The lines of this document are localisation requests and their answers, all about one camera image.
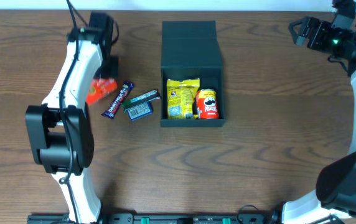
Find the green gum pack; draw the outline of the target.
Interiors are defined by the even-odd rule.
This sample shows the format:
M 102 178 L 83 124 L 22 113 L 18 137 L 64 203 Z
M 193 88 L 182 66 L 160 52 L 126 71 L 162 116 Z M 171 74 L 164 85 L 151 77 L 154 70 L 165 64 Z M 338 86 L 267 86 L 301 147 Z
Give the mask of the green gum pack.
M 158 92 L 158 89 L 153 89 L 148 92 L 143 93 L 142 95 L 136 96 L 128 101 L 123 102 L 121 105 L 124 109 L 128 109 L 142 103 L 146 103 L 152 100 L 159 100 L 161 99 L 161 95 Z

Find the black gift box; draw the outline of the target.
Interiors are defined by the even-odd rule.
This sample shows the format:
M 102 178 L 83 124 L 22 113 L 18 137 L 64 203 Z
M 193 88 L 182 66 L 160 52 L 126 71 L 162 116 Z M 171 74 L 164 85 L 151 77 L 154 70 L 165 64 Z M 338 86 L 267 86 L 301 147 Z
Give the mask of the black gift box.
M 200 89 L 216 91 L 219 119 L 168 119 L 167 81 L 200 80 Z M 223 60 L 215 21 L 164 21 L 161 48 L 161 126 L 211 128 L 225 123 Z

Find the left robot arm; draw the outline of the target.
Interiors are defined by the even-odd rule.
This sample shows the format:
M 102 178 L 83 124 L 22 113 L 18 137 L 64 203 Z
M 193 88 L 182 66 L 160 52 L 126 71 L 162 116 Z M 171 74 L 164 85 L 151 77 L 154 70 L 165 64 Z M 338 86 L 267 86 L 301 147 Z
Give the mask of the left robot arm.
M 40 105 L 26 110 L 34 162 L 58 182 L 69 209 L 65 215 L 30 215 L 28 223 L 101 222 L 101 200 L 89 171 L 94 138 L 87 95 L 93 80 L 118 75 L 118 58 L 110 54 L 116 29 L 104 12 L 92 12 L 85 27 L 73 27 L 55 85 Z

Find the yellow snack bag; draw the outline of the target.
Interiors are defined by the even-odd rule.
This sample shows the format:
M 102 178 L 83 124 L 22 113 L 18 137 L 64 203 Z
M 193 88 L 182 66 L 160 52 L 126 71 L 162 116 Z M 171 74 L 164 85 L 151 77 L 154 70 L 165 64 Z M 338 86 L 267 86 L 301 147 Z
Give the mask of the yellow snack bag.
M 171 80 L 167 84 L 167 118 L 197 119 L 193 112 L 195 95 L 200 87 L 200 79 Z

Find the blue small card box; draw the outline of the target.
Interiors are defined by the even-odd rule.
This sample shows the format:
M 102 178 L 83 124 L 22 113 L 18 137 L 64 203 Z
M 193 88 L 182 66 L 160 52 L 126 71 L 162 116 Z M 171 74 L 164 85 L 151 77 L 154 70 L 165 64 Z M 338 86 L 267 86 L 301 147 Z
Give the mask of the blue small card box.
M 153 108 L 150 102 L 145 102 L 127 109 L 127 114 L 130 121 L 136 121 L 153 113 Z

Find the red Pringles can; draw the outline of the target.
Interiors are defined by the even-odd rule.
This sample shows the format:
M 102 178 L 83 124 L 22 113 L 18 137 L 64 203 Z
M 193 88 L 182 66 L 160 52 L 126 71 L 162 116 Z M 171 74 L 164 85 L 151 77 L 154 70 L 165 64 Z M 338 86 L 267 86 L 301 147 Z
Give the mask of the red Pringles can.
M 198 119 L 219 119 L 216 91 L 199 90 L 195 97 Z

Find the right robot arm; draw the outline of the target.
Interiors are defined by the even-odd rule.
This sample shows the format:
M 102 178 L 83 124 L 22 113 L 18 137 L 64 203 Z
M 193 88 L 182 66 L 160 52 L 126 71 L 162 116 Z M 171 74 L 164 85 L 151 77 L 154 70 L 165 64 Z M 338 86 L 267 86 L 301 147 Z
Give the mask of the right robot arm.
M 339 63 L 350 81 L 354 119 L 347 154 L 324 167 L 315 189 L 275 210 L 272 223 L 343 223 L 356 218 L 356 1 L 333 1 L 331 22 L 306 16 L 289 24 L 296 45 L 328 54 Z

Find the purple Dairy Milk bar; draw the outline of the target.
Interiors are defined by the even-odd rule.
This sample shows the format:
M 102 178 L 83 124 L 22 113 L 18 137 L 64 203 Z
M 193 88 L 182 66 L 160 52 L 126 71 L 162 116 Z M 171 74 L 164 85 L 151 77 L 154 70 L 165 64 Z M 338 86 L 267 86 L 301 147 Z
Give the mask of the purple Dairy Milk bar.
M 129 93 L 133 88 L 134 88 L 134 83 L 125 81 L 123 83 L 122 89 L 120 89 L 117 96 L 109 105 L 108 109 L 105 110 L 101 115 L 109 119 L 114 119 L 122 102 L 126 99 L 126 97 L 129 95 Z

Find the red candy bag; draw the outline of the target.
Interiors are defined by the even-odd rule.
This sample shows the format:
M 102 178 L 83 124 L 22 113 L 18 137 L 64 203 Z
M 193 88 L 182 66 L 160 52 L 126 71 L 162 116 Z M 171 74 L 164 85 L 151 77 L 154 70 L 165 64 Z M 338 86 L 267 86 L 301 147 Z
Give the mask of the red candy bag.
M 94 78 L 91 81 L 86 103 L 92 105 L 115 91 L 118 84 L 114 78 Z

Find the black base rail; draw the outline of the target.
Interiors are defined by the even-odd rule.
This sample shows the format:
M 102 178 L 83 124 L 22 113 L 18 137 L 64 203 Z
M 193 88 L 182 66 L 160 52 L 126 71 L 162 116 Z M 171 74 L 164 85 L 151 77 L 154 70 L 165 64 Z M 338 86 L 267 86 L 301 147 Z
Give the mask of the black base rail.
M 101 224 L 268 224 L 281 223 L 278 212 L 245 212 L 238 215 L 135 215 L 132 213 L 114 213 L 100 215 Z

